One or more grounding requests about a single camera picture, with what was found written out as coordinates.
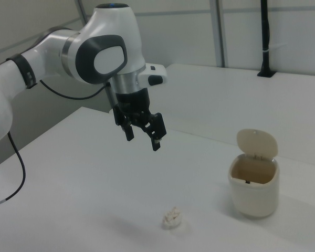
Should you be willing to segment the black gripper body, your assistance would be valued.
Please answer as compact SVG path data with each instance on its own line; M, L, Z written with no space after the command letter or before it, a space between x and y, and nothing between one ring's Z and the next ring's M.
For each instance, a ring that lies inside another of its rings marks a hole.
M116 123L125 123L125 119L131 123L148 123L151 115L149 111L150 99L148 89L120 94L116 93L117 105L113 108Z

